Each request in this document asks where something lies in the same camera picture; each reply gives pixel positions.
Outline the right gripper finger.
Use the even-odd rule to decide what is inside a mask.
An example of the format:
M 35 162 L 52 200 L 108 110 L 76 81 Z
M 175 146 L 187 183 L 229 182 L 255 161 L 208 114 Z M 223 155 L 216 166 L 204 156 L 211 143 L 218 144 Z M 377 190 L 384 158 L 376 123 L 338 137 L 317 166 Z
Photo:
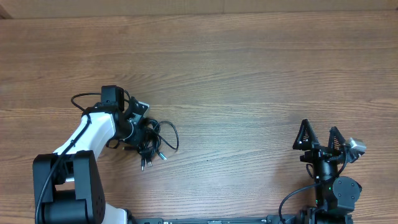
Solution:
M 341 148 L 345 146 L 345 138 L 340 133 L 336 126 L 330 129 L 329 141 L 328 141 L 328 149 L 331 152 L 339 151 Z
M 315 149 L 320 145 L 318 138 L 313 131 L 308 119 L 303 119 L 296 140 L 293 144 L 293 149 L 308 151 Z

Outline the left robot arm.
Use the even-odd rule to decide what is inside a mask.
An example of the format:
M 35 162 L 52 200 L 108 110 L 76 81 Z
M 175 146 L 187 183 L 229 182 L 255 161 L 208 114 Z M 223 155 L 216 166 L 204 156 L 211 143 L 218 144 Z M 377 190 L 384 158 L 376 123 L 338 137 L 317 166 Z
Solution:
M 128 209 L 106 201 L 96 161 L 112 140 L 139 149 L 148 110 L 147 103 L 123 96 L 104 96 L 83 109 L 71 137 L 33 161 L 35 222 L 135 223 Z

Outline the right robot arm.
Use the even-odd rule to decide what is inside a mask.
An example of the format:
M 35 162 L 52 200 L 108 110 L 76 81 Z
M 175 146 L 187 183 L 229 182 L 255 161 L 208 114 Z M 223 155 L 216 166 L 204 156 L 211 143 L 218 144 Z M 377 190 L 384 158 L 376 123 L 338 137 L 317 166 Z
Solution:
M 362 186 L 342 172 L 364 155 L 365 143 L 356 138 L 345 139 L 334 126 L 330 128 L 328 145 L 322 146 L 309 120 L 303 119 L 292 148 L 304 152 L 300 160 L 306 163 L 313 179 L 309 188 L 315 190 L 315 205 L 304 207 L 294 222 L 353 223 L 351 212 Z

